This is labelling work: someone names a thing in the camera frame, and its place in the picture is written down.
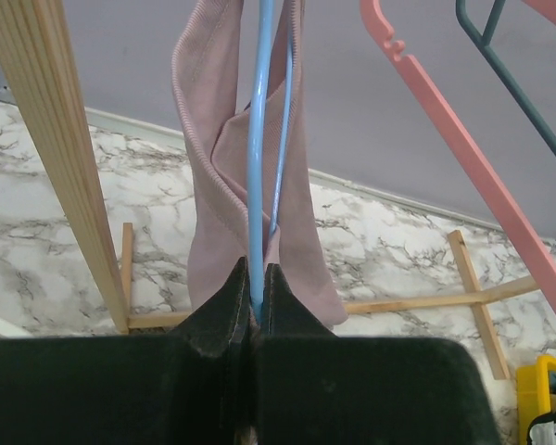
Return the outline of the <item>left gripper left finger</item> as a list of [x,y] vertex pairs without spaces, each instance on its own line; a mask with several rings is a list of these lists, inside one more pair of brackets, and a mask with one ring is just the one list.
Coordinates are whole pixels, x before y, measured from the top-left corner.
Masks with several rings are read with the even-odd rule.
[[235,444],[247,430],[249,279],[166,334],[0,339],[0,444]]

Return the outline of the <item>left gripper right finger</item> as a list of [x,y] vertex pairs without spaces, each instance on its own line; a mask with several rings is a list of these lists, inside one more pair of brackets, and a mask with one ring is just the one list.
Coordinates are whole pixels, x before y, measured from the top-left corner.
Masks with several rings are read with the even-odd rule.
[[254,352],[261,444],[497,444],[477,366],[438,337],[340,337],[265,274]]

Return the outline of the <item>light blue wire hanger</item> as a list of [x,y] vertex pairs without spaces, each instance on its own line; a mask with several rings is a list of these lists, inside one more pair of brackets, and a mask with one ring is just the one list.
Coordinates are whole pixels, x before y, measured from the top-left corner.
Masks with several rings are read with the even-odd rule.
[[[261,321],[264,302],[263,267],[263,136],[265,108],[270,81],[271,32],[273,1],[259,2],[259,30],[257,54],[251,97],[247,137],[247,218],[248,218],[248,262],[250,277],[250,302],[257,322]],[[288,120],[293,90],[294,46],[292,27],[287,26],[285,93],[282,129],[279,144],[278,162],[275,172],[275,185],[272,196],[269,234],[273,235],[278,225],[282,183],[287,151]]]

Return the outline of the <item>mauve tank top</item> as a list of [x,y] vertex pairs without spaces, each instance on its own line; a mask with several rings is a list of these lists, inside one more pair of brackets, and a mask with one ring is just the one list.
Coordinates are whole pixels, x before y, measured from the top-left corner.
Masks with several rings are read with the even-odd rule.
[[[248,248],[246,149],[250,113],[236,107],[243,3],[200,1],[172,55],[172,85],[196,200],[187,264],[194,308],[221,289]],[[318,237],[303,113],[304,5],[286,1],[274,37],[263,130],[264,260],[323,324],[348,315]]]

